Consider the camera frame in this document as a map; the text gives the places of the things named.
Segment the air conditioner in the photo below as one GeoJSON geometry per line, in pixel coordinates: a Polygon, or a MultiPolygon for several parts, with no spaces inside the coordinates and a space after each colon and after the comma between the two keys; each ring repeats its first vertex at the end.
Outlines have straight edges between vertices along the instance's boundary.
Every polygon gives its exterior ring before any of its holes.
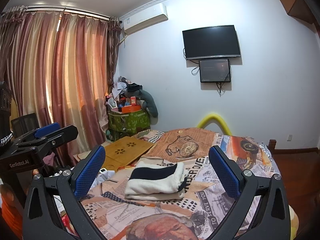
{"type": "Polygon", "coordinates": [[[127,34],[135,33],[167,19],[167,8],[164,4],[158,3],[125,19],[124,31],[127,34]]]}

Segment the reddish-brown floor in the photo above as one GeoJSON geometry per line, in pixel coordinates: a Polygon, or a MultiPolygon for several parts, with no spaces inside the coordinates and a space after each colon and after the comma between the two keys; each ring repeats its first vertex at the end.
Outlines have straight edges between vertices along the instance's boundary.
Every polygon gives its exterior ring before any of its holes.
{"type": "Polygon", "coordinates": [[[299,217],[299,231],[315,210],[316,194],[320,192],[320,155],[301,153],[273,155],[287,192],[289,205],[299,217]]]}

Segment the screw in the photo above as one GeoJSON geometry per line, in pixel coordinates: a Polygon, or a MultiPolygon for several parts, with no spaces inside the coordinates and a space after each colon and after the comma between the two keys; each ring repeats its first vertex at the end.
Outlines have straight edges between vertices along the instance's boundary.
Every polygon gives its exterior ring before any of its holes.
{"type": "Polygon", "coordinates": [[[250,177],[252,175],[252,172],[249,170],[244,170],[243,174],[247,177],[250,177]]]}
{"type": "Polygon", "coordinates": [[[281,180],[281,176],[279,174],[277,174],[277,173],[274,174],[274,177],[275,177],[276,180],[281,180]]]}
{"type": "Polygon", "coordinates": [[[65,170],[62,175],[63,176],[69,176],[71,174],[71,170],[65,170]]]}
{"type": "Polygon", "coordinates": [[[40,179],[41,175],[38,173],[36,175],[33,176],[33,179],[40,179]]]}

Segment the wooden cabinet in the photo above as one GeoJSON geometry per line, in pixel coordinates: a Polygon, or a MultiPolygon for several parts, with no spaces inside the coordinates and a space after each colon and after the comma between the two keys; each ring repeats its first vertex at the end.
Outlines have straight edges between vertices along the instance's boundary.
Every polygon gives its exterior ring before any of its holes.
{"type": "Polygon", "coordinates": [[[315,17],[313,16],[309,6],[304,0],[280,0],[287,14],[298,18],[307,23],[314,23],[315,17]]]}

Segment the blue gripper pad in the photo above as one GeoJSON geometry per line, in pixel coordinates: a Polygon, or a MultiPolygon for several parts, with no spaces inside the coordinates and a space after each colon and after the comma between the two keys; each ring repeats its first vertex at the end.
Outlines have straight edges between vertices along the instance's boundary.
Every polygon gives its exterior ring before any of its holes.
{"type": "Polygon", "coordinates": [[[87,195],[94,182],[99,170],[101,169],[106,158],[106,152],[102,146],[98,147],[86,166],[82,169],[76,178],[75,196],[77,200],[87,195]]]}
{"type": "Polygon", "coordinates": [[[239,181],[214,147],[209,150],[209,161],[228,196],[237,200],[240,196],[239,181]]]}
{"type": "Polygon", "coordinates": [[[35,133],[35,138],[40,139],[41,137],[44,137],[49,133],[53,133],[59,129],[60,129],[60,125],[57,122],[54,122],[45,127],[39,128],[35,133]]]}

